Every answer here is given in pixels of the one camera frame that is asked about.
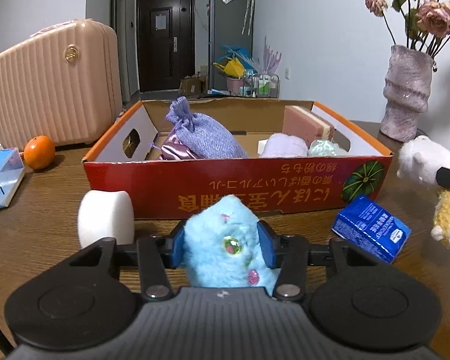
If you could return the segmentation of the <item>white yellow plush dog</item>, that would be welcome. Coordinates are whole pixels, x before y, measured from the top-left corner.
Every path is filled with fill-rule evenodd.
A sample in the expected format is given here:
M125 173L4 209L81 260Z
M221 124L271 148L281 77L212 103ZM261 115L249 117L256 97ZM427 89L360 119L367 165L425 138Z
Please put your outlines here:
M437 184L436 173L440 167L450 168L450 150L428 136L417 136L399 151L397 176L437 192L431 236L450 248L450 190Z

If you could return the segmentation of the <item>blue plush toy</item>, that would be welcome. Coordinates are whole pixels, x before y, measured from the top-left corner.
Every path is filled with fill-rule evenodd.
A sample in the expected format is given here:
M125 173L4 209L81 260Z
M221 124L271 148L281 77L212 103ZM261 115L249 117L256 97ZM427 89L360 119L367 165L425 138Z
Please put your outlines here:
M263 287L272 294L280 271L264 261L257 224L258 217L234 195L188 219L183 264L190 285Z

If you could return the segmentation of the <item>blue handkerchief tissue pack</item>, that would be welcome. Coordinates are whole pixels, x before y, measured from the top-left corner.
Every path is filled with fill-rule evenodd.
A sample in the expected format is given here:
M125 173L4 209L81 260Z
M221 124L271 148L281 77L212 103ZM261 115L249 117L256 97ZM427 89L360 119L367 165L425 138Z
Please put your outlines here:
M404 222L365 195L337 214L331 230L386 263L395 260L411 233Z

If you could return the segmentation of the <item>pink satin scrunchie bonnet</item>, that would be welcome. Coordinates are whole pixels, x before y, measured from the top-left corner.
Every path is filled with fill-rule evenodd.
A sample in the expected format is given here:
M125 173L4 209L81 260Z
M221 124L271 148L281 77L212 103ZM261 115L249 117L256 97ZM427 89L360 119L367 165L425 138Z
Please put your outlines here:
M175 132L171 132L160 147L160 159L169 161L194 160L199 157L194 154L180 139Z

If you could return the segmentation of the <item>white plastic bundle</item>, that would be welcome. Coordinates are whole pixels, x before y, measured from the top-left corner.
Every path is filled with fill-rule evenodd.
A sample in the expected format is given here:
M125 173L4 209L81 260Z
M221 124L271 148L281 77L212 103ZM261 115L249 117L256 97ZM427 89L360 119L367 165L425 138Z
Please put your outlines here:
M344 157L349 152L341 148L336 142L325 139L316 139L311 142L308 149L309 157Z

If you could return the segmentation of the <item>purple drawstring pouch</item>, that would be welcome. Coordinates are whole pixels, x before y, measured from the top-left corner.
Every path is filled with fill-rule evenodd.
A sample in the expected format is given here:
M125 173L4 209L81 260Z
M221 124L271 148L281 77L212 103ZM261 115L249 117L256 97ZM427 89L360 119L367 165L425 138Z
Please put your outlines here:
M220 122L209 115L192 112L185 96L178 97L170 104L165 120L172 124L168 135L175 132L178 139L199 159L249 157L242 145ZM160 155L161 145L156 144L155 138L149 143L149 147L159 150Z

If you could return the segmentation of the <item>red cardboard box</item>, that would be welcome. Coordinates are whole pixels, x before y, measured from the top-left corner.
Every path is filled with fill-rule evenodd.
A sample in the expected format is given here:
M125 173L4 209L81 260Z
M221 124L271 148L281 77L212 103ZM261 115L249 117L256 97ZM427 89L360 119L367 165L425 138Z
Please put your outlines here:
M229 194L252 211L284 214L343 207L358 195L375 197L392 151L319 102L303 107L349 141L342 157L260 158L261 140L281 130L286 100L223 97L190 108L218 120L247 151L244 159L162 160L170 132L169 102L147 100L126 111L83 157L93 189L128 193L138 219L185 219Z

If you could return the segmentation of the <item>pink textured vase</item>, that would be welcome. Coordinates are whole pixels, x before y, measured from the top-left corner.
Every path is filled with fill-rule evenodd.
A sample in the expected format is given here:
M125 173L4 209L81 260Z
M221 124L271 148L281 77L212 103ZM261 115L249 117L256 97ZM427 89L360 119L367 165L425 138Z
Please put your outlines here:
M416 138L418 117L428 111L434 60L426 53L401 45L391 47L385 76L387 100L380 131L394 141Z

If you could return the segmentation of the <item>orange fruit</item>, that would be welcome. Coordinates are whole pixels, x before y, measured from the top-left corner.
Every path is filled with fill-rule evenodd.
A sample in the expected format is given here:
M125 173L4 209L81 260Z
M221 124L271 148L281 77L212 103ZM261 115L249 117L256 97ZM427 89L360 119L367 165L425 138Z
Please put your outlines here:
M46 169L55 159L55 144L48 136L35 136L27 142L23 159L34 171Z

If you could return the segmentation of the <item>dried pink roses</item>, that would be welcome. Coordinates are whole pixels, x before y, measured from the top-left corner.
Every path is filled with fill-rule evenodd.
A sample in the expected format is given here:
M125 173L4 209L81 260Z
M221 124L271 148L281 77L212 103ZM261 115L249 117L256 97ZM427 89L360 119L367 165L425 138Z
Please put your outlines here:
M450 0L364 0L373 16L387 22L393 9L404 19L406 47L431 58L450 41Z

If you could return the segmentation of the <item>cardboard box on floor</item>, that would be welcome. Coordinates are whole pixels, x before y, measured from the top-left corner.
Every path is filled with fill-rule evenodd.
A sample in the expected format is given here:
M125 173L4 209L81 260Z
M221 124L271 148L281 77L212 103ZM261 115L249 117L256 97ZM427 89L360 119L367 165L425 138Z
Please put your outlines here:
M198 96L206 91L206 78L204 76L187 76L181 80L179 92L188 96Z

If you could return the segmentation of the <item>pink ribbed suitcase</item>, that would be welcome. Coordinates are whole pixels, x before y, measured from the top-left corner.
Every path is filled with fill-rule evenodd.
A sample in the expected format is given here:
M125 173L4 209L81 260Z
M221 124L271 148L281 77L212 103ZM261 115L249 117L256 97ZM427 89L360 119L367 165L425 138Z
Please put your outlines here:
M71 20L0 53L0 143L22 149L94 142L122 110L118 39L106 24Z

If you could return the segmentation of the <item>blue yellow bags pile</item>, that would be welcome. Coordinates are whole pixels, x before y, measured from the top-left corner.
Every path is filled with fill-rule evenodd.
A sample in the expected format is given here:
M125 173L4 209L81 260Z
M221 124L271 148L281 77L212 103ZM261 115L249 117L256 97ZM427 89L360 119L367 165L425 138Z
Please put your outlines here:
M226 54L219 57L216 62L213 62L213 66L224 74L224 76L242 79L247 75L252 75L257 72L254 61L245 47L224 45L222 46L222 50Z

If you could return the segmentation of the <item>hanging umbrella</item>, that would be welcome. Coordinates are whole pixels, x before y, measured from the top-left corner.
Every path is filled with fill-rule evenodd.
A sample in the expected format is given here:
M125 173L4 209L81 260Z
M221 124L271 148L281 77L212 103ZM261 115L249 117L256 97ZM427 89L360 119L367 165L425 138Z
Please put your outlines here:
M255 5L255 0L247 0L245 13L244 13L244 20L243 20L243 25L242 25L242 30L241 30L242 35L247 33L247 35L249 36L251 34L252 24L253 24L253 20L254 20L254 5Z

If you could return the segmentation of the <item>grey refrigerator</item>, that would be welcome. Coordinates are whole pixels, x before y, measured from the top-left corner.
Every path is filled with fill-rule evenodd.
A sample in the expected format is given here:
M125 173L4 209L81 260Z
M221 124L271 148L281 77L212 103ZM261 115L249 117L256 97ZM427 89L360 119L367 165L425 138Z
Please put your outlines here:
M214 63L226 63L227 47L253 51L254 30L242 32L247 0L209 0L208 86L209 89L227 89L227 79Z

